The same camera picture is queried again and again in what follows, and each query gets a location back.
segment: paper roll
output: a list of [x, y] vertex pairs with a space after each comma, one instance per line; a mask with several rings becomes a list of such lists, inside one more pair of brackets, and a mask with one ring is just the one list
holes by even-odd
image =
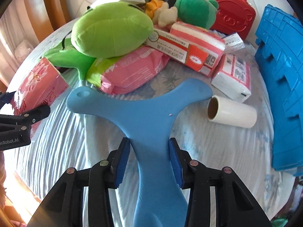
[[221, 96], [211, 98], [207, 116], [211, 122], [243, 128], [251, 128], [257, 121], [257, 111], [254, 107]]

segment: red suitcase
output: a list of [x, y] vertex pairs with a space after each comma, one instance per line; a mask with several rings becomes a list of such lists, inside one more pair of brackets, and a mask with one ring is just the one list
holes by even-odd
[[212, 30], [225, 34], [237, 32], [242, 39], [246, 39], [256, 11], [246, 0], [216, 0], [219, 3], [219, 12]]

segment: blue plastic crate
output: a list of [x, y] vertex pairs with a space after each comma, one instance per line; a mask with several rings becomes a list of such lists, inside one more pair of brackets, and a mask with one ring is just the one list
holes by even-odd
[[303, 27], [267, 5], [256, 32], [255, 55], [274, 118], [272, 167], [303, 175]]

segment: red and white box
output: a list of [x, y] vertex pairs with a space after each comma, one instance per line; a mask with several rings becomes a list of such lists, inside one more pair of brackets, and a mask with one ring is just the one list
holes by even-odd
[[212, 85], [229, 98], [244, 102], [251, 95], [249, 64], [232, 54], [222, 56]]
[[199, 72], [210, 77], [219, 63], [225, 50], [225, 41], [208, 30], [184, 22], [172, 25], [170, 33], [186, 41], [192, 42], [209, 54]]
[[196, 72], [200, 72], [209, 58], [209, 54], [200, 46], [156, 28], [145, 44], [169, 55], [172, 59], [183, 63]]

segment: round indentation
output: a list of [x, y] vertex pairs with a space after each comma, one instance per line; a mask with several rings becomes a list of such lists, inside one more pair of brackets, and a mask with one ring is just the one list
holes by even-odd
[[191, 166], [197, 166], [197, 165], [199, 165], [199, 162], [193, 159], [193, 160], [191, 160], [191, 161], [189, 162], [189, 164], [190, 164]]
[[219, 109], [219, 103], [218, 99], [216, 97], [212, 97], [211, 100], [209, 101], [208, 107], [207, 107], [207, 116], [210, 120], [213, 120]]
[[67, 174], [73, 174], [74, 172], [75, 172], [75, 168], [73, 168], [73, 167], [70, 167], [66, 170]]
[[108, 164], [109, 164], [109, 162], [105, 159], [100, 161], [101, 166], [107, 166]]
[[80, 92], [78, 92], [77, 93], [77, 96], [78, 97], [87, 97], [87, 96], [89, 96], [89, 92], [88, 91], [86, 91], [86, 90], [83, 90], [83, 91], [80, 91]]
[[224, 172], [230, 174], [230, 173], [232, 173], [232, 169], [229, 167], [226, 167], [226, 168], [224, 168]]

